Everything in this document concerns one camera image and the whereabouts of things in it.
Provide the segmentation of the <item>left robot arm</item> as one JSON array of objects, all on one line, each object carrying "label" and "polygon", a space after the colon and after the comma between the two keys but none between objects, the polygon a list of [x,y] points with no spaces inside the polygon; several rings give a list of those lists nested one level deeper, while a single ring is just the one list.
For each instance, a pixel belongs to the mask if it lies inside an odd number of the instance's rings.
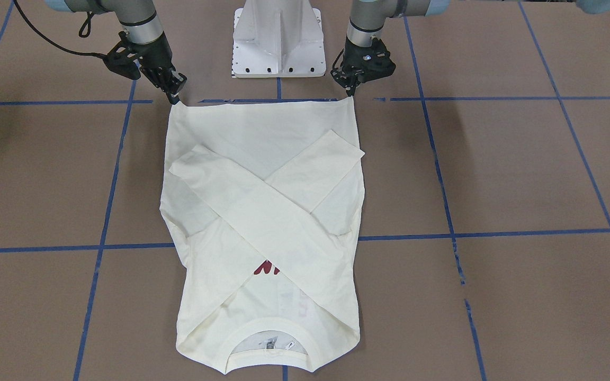
[{"label": "left robot arm", "polygon": [[396,65],[382,41],[385,21],[439,15],[449,5],[450,1],[353,1],[345,45],[331,67],[331,77],[349,97],[362,84],[390,77]]}]

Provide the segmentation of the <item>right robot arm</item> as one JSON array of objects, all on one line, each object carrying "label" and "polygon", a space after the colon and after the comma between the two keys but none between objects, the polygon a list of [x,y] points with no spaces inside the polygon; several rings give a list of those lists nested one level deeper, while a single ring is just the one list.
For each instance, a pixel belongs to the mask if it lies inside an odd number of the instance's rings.
[{"label": "right robot arm", "polygon": [[59,12],[113,12],[122,30],[120,41],[107,54],[100,54],[113,73],[131,80],[145,75],[166,94],[170,104],[179,102],[187,81],[172,63],[173,54],[153,1],[47,1]]}]

